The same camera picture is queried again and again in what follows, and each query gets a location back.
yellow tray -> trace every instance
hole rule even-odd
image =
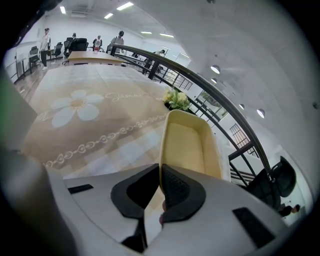
[[[163,164],[219,179],[223,175],[216,139],[209,124],[181,110],[170,111],[165,120],[159,157],[160,184]]]

floor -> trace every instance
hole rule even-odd
[[[40,65],[37,65],[36,67],[33,66],[32,73],[30,74],[30,71],[28,70],[25,73],[24,78],[21,78],[14,83],[14,87],[22,95],[25,101],[29,103],[45,74],[49,70],[61,67],[63,61],[65,61],[63,58],[47,61],[46,65],[48,68],[46,70],[42,70],[42,63]]]

round ceiling lamp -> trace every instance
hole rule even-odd
[[[213,72],[216,72],[217,74],[220,74],[220,67],[218,65],[211,66],[211,69]]]
[[[257,109],[256,111],[258,112],[260,117],[265,118],[265,111],[262,108]]]

potted plant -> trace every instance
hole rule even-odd
[[[163,96],[163,102],[169,110],[183,110],[194,114],[189,109],[190,101],[183,92],[178,92],[175,89],[167,89]]]

